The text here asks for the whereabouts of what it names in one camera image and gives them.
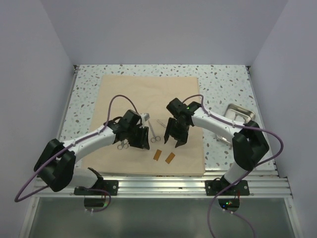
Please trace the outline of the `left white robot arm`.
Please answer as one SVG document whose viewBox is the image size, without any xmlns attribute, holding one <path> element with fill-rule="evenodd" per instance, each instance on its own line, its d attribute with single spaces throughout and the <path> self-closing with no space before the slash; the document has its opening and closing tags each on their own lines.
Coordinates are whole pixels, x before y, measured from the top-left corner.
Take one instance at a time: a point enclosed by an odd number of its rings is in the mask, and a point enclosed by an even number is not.
<svg viewBox="0 0 317 238">
<path fill-rule="evenodd" d="M 99 194 L 106 188 L 103 177 L 92 168 L 76 168 L 76 163 L 103 147 L 124 140 L 131 147 L 148 150 L 149 128 L 145 122 L 149 118 L 148 113 L 128 110 L 124 116 L 109 120 L 84 136 L 64 142 L 53 139 L 47 143 L 34 172 L 54 192 L 74 186 L 93 195 Z"/>
</svg>

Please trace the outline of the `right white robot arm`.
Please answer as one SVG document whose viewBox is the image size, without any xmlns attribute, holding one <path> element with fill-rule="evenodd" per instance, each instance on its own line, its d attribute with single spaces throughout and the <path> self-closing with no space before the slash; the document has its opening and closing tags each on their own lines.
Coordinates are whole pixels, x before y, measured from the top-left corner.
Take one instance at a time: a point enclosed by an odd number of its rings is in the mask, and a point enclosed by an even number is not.
<svg viewBox="0 0 317 238">
<path fill-rule="evenodd" d="M 168 119 L 164 143 L 170 137 L 176 140 L 175 147 L 187 143 L 189 128 L 206 129 L 230 142 L 234 163 L 221 177 L 220 188 L 225 194 L 233 194 L 238 189 L 241 177 L 252 171 L 269 151 L 269 145 L 259 125 L 254 121 L 243 124 L 220 115 L 212 115 L 201 103 L 186 105 L 174 98 L 166 106 L 172 117 Z"/>
</svg>

